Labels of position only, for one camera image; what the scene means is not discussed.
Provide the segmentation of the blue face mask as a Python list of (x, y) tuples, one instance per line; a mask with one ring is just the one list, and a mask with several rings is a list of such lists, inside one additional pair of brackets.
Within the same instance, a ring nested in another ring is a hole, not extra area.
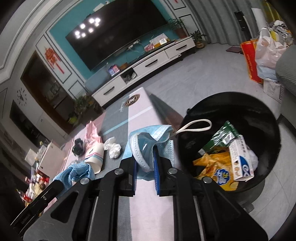
[(156, 169), (153, 158), (153, 148), (157, 147), (159, 155), (175, 162), (174, 141), (171, 137), (183, 132), (204, 132), (210, 130), (212, 122), (199, 119), (189, 122), (177, 131), (171, 125), (154, 125), (140, 128), (130, 133), (123, 153), (123, 159), (134, 157), (137, 179), (151, 181)]

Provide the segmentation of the blue box on cabinet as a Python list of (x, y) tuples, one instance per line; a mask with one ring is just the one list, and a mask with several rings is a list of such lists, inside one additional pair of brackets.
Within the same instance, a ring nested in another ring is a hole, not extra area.
[(108, 73), (110, 74), (111, 77), (116, 75), (119, 72), (120, 72), (120, 69), (117, 65), (112, 65), (108, 69)]

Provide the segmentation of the blue cloth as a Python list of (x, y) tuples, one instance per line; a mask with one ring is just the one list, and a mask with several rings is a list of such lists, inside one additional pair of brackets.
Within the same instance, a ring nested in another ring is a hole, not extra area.
[(89, 164), (73, 164), (66, 170), (56, 175), (53, 180), (61, 181), (64, 186), (64, 189), (57, 195), (56, 198), (59, 199), (63, 194), (65, 194), (72, 187), (72, 182), (79, 182), (82, 178), (88, 178), (90, 180), (95, 179), (94, 171)]

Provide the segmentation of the green snack bag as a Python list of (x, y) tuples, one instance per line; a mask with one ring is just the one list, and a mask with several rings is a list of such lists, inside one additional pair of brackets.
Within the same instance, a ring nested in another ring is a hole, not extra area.
[(238, 137), (239, 133), (236, 128), (229, 121), (226, 121), (198, 153), (203, 156), (204, 154), (211, 155), (228, 151), (230, 144)]

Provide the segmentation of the white tv cabinet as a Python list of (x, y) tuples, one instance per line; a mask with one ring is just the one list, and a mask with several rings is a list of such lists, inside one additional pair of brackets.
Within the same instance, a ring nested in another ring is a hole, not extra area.
[(193, 38), (186, 37), (156, 49), (112, 78), (96, 90), (92, 97), (100, 106), (104, 106), (141, 79), (181, 58), (183, 53), (194, 48)]

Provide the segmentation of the grey sofa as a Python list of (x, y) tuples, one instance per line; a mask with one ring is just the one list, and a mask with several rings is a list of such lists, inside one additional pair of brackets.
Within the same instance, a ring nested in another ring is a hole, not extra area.
[(291, 45), (276, 63), (277, 80), (283, 86), (280, 113), (295, 128), (296, 121), (296, 46)]

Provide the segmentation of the black item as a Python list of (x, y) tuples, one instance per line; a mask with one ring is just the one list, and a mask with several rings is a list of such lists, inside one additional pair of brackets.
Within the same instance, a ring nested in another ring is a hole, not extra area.
[(74, 146), (72, 147), (72, 153), (75, 156), (81, 156), (85, 153), (84, 142), (81, 138), (77, 138), (74, 141)]

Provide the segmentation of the white pink plastic bag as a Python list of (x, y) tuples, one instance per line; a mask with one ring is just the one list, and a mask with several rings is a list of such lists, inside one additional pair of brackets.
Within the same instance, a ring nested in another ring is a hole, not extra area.
[(268, 28), (262, 28), (255, 48), (257, 74), (262, 79), (277, 81), (275, 66), (287, 47), (275, 41)]

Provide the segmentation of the white tissue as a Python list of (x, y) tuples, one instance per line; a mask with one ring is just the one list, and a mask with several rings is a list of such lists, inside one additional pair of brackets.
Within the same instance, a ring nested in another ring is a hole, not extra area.
[(104, 150), (109, 153), (111, 159), (117, 159), (121, 154), (121, 145), (116, 142), (115, 137), (111, 137), (103, 144)]

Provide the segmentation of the yellow chip bag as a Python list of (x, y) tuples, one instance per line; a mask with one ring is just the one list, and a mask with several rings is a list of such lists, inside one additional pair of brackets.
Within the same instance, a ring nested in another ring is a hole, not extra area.
[(204, 177), (212, 178), (225, 191), (235, 191), (239, 182), (234, 180), (229, 151), (204, 154), (201, 158), (193, 161), (194, 166), (204, 167), (196, 177), (201, 180)]

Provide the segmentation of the white paper cup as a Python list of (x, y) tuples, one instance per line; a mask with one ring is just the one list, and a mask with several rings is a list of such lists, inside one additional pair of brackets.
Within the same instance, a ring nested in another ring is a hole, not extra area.
[(95, 142), (86, 152), (84, 162), (89, 164), (95, 174), (98, 174), (103, 165), (104, 144)]

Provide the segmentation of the white blue medicine box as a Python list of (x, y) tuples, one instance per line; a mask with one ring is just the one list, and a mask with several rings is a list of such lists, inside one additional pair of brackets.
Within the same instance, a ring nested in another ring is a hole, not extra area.
[(246, 182), (252, 179), (254, 170), (242, 135), (239, 135), (231, 142), (229, 152), (234, 180)]

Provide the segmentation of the grey curtain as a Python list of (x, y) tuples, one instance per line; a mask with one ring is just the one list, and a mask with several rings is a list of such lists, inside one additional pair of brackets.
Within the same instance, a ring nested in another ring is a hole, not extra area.
[(259, 33), (252, 9), (263, 9), (263, 1), (192, 0), (186, 4), (196, 17), (200, 31), (212, 44), (240, 45), (247, 40), (235, 15), (238, 11), (243, 13), (251, 36)]

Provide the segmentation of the potted plant by tv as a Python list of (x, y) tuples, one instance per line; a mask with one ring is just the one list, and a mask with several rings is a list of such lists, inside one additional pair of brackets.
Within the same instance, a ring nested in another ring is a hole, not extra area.
[(180, 39), (187, 37), (187, 34), (184, 30), (184, 23), (180, 18), (169, 19), (167, 20), (168, 26), (177, 34)]

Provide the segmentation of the pink plastic wrapper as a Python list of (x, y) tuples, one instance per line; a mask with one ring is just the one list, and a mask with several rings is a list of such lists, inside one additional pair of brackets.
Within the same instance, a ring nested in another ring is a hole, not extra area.
[(99, 136), (96, 125), (91, 121), (86, 125), (85, 133), (85, 150), (88, 151), (93, 144), (103, 143), (102, 137)]

